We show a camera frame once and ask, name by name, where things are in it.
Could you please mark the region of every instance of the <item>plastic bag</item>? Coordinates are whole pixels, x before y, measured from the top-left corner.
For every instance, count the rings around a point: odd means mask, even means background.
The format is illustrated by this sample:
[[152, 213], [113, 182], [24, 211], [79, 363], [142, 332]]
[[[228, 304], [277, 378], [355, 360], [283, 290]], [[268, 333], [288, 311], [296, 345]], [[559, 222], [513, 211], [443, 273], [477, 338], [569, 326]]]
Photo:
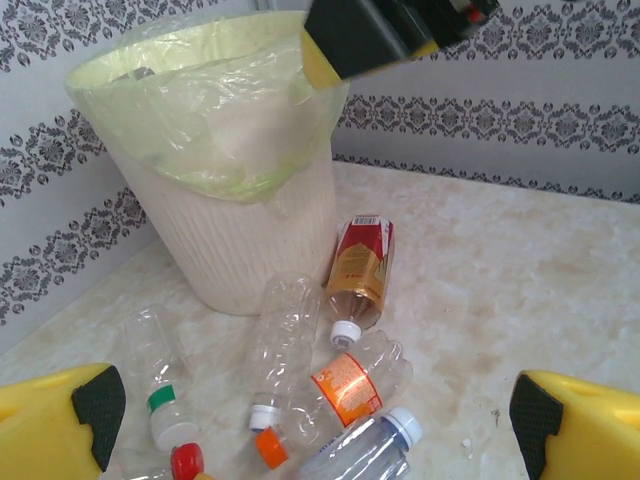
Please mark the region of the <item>plastic bag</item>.
[[67, 92], [113, 156], [202, 194], [275, 192], [326, 148], [348, 86], [302, 71], [302, 12], [169, 17], [71, 71]]

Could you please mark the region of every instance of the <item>orange bottle cap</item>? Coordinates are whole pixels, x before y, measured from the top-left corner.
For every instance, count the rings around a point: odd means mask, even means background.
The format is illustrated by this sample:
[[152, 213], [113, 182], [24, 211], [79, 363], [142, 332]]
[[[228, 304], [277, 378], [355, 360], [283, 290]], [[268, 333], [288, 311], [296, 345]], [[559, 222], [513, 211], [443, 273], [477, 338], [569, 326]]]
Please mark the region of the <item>orange bottle cap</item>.
[[256, 447], [258, 447], [258, 452], [262, 455], [264, 463], [272, 470], [289, 460], [287, 451], [271, 427], [256, 435]]

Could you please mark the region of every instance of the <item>bottle cap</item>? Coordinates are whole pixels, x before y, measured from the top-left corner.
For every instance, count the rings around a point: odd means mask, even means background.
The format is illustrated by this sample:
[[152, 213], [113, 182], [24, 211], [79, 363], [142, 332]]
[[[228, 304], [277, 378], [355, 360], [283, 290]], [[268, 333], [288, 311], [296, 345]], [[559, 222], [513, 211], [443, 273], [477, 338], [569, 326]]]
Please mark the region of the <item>bottle cap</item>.
[[251, 419], [249, 428], [253, 433], [260, 433], [265, 428], [278, 424], [280, 409], [268, 405], [253, 405], [251, 407]]
[[362, 329], [349, 320], [339, 320], [331, 329], [331, 343], [339, 350], [347, 350], [360, 340]]
[[278, 468], [289, 459], [287, 451], [280, 443], [280, 439], [273, 428], [269, 427], [264, 432], [256, 435], [255, 441], [258, 452], [260, 452], [264, 463], [270, 469]]
[[168, 404], [154, 411], [149, 420], [151, 436], [161, 452], [168, 453], [198, 437], [198, 426], [181, 412], [178, 403]]
[[197, 443], [187, 443], [171, 452], [171, 473], [174, 480], [194, 480], [204, 472], [204, 458]]
[[409, 448], [413, 447], [422, 438], [422, 427], [416, 417], [406, 408], [392, 408], [383, 417], [398, 429]]

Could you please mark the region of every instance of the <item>white bottle cap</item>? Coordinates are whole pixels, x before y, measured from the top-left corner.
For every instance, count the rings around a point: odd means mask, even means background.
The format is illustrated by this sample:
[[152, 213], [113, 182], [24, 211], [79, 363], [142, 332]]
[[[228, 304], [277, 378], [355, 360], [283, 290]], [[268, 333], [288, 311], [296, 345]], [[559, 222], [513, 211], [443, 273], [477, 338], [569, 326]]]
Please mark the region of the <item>white bottle cap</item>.
[[195, 442], [198, 438], [198, 426], [184, 414], [177, 402], [160, 407], [149, 420], [151, 436], [161, 452], [169, 453], [175, 447]]
[[392, 408], [388, 413], [383, 415], [398, 429], [404, 441], [407, 442], [409, 448], [413, 447], [422, 438], [422, 427], [416, 420], [416, 417], [402, 407]]
[[360, 340], [362, 329], [349, 320], [339, 320], [331, 329], [331, 343], [339, 350], [347, 350]]
[[280, 420], [280, 409], [268, 405], [253, 405], [251, 407], [251, 419], [249, 428], [253, 433], [260, 433], [269, 427], [278, 424]]

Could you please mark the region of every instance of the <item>bottle neck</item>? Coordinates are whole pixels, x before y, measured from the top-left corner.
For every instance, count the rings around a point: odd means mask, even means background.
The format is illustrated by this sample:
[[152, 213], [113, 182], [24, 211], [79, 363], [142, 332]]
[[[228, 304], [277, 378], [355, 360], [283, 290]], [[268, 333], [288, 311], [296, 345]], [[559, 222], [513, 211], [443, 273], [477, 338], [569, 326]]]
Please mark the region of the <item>bottle neck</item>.
[[380, 424], [387, 432], [389, 432], [389, 435], [391, 436], [393, 443], [402, 452], [407, 453], [409, 451], [409, 445], [407, 444], [407, 441], [404, 439], [404, 436], [402, 435], [402, 433], [400, 433], [400, 430], [398, 430], [398, 428], [393, 423], [391, 423], [389, 420], [387, 420], [384, 417], [380, 418]]

